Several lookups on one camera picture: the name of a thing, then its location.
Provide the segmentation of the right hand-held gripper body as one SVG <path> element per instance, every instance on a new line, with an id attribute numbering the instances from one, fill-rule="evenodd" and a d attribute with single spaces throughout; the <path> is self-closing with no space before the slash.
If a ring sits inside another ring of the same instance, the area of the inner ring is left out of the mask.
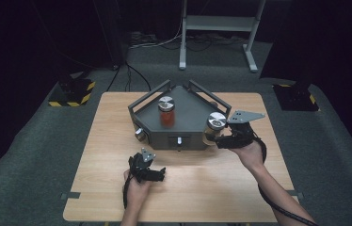
<path id="1" fill-rule="evenodd" d="M 224 139 L 224 147 L 226 149 L 237 149 L 251 144 L 253 139 L 256 138 L 256 134 L 250 123 L 263 117 L 263 113 L 236 110 L 227 120 L 232 128 L 232 133 Z"/>

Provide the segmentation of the person's right hand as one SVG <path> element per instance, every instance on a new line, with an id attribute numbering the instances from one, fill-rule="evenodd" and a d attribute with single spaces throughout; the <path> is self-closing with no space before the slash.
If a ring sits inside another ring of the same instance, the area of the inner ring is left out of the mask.
<path id="1" fill-rule="evenodd" d="M 237 154 L 243 166 L 251 173 L 264 169 L 262 148 L 257 141 L 253 141 L 246 147 L 232 149 L 232 152 Z"/>

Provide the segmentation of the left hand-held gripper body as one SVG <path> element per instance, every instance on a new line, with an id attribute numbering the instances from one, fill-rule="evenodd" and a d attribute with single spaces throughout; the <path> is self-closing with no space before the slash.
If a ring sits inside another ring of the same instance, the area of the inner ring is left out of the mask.
<path id="1" fill-rule="evenodd" d="M 142 148 L 140 153 L 136 153 L 129 158 L 130 172 L 139 183 L 157 180 L 157 172 L 150 169 L 154 158 L 155 155 L 145 148 Z"/>

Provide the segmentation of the person's left hand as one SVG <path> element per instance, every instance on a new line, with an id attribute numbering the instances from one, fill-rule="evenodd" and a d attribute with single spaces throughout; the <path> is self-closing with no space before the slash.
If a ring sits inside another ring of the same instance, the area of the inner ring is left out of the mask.
<path id="1" fill-rule="evenodd" d="M 125 179 L 126 210 L 139 211 L 146 201 L 152 181 L 139 182 L 129 170 L 123 173 Z"/>

